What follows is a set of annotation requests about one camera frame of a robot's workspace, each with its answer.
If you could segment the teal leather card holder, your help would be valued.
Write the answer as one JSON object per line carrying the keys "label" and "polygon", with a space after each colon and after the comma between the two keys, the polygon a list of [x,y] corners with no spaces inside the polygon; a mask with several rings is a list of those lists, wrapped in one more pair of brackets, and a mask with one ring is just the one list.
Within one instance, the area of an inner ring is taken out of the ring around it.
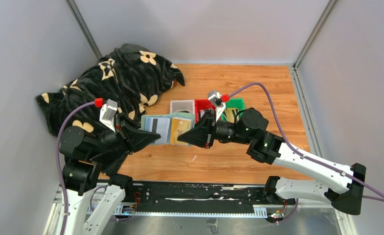
{"label": "teal leather card holder", "polygon": [[143,115],[140,129],[160,135],[160,138],[152,142],[151,145],[190,146],[191,144],[179,141],[178,137],[191,130],[194,125],[194,114],[175,112],[166,115]]}

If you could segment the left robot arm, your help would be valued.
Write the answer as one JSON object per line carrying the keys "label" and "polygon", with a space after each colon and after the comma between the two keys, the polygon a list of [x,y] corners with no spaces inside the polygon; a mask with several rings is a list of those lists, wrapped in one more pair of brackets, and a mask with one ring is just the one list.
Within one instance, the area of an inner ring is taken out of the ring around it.
{"label": "left robot arm", "polygon": [[118,153],[133,154],[160,138],[160,134],[140,130],[126,117],[106,118],[105,124],[107,129],[98,135],[78,126],[69,127],[59,139],[58,153],[64,155],[66,163],[60,171],[63,219],[58,223],[57,235],[100,235],[120,202],[134,199],[138,205],[141,200],[133,189],[132,177],[115,174],[109,178],[99,204],[86,218],[103,168],[101,161]]}

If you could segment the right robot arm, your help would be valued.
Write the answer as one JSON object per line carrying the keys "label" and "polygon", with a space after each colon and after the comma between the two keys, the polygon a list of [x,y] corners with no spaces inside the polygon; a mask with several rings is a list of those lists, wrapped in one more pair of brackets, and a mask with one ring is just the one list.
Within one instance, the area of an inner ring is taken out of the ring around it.
{"label": "right robot arm", "polygon": [[210,109],[192,129],[179,135],[178,140],[201,148],[210,148],[215,140],[246,144],[247,154],[255,161],[283,166],[311,178],[290,180],[270,176],[263,192],[269,204],[300,198],[329,203],[350,215],[361,213],[364,186],[354,179],[364,180],[365,166],[334,163],[299,149],[283,137],[268,132],[268,123],[254,108],[242,111],[234,122],[216,121]]}

